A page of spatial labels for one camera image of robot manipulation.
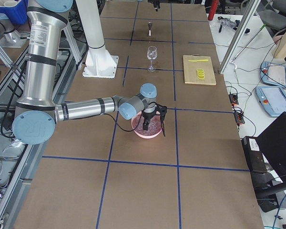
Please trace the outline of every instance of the black monitor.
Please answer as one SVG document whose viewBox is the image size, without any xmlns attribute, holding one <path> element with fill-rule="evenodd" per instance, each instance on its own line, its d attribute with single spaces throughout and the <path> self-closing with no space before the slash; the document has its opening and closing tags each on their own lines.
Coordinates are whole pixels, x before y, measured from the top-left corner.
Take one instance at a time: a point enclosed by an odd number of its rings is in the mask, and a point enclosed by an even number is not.
<svg viewBox="0 0 286 229">
<path fill-rule="evenodd" d="M 265 198 L 286 190 L 286 112 L 283 112 L 256 139 L 257 144 L 282 183 L 255 190 L 257 198 Z"/>
</svg>

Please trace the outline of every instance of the bowl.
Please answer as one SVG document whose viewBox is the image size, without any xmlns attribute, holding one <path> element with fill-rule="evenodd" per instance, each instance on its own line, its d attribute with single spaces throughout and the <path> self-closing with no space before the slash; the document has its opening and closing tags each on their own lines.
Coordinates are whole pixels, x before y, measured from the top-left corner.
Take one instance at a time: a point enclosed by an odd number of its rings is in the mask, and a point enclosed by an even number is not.
<svg viewBox="0 0 286 229">
<path fill-rule="evenodd" d="M 138 121 L 140 119 L 141 113 L 142 112 L 139 112 L 135 117 L 132 118 L 131 124 L 132 124 L 133 129 L 138 125 Z M 146 139 L 153 138 L 162 132 L 159 115 L 155 115 L 151 119 L 148 130 L 143 130 L 143 122 L 144 122 L 144 118 L 142 116 L 138 127 L 134 130 L 134 132 L 141 138 L 146 138 Z"/>
</svg>

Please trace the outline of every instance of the blue plastic bin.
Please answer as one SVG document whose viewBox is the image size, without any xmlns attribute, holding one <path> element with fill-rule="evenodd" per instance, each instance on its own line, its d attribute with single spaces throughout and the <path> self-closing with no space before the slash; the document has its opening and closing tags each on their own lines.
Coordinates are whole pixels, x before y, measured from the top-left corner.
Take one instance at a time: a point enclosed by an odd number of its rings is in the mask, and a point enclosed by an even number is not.
<svg viewBox="0 0 286 229">
<path fill-rule="evenodd" d="M 0 13 L 5 13 L 13 24 L 24 24 L 28 20 L 27 5 L 28 0 L 19 0 L 14 7 L 0 7 Z"/>
</svg>

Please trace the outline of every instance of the cutting board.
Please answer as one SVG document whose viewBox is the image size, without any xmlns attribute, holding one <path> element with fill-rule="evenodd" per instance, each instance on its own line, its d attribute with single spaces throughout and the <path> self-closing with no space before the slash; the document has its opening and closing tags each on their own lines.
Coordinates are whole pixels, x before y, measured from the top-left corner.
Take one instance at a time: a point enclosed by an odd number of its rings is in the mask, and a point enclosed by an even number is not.
<svg viewBox="0 0 286 229">
<path fill-rule="evenodd" d="M 207 62 L 189 62 L 188 60 L 205 60 Z M 212 66 L 211 57 L 209 56 L 191 56 L 183 55 L 183 68 L 184 68 L 184 82 L 191 84 L 201 85 L 216 85 L 216 79 Z M 197 69 L 202 68 L 204 70 L 204 79 L 198 79 Z"/>
</svg>

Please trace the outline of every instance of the red object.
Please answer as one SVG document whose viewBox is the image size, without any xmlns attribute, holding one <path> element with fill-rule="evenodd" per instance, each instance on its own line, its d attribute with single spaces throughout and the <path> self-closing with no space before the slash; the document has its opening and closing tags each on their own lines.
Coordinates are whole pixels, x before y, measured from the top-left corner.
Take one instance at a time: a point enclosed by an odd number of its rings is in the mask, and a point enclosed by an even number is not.
<svg viewBox="0 0 286 229">
<path fill-rule="evenodd" d="M 214 14 L 217 10 L 218 3 L 219 3 L 219 0 L 213 0 L 212 1 L 212 6 L 211 6 L 211 9 L 209 12 L 209 17 L 208 17 L 209 21 L 213 20 Z"/>
</svg>

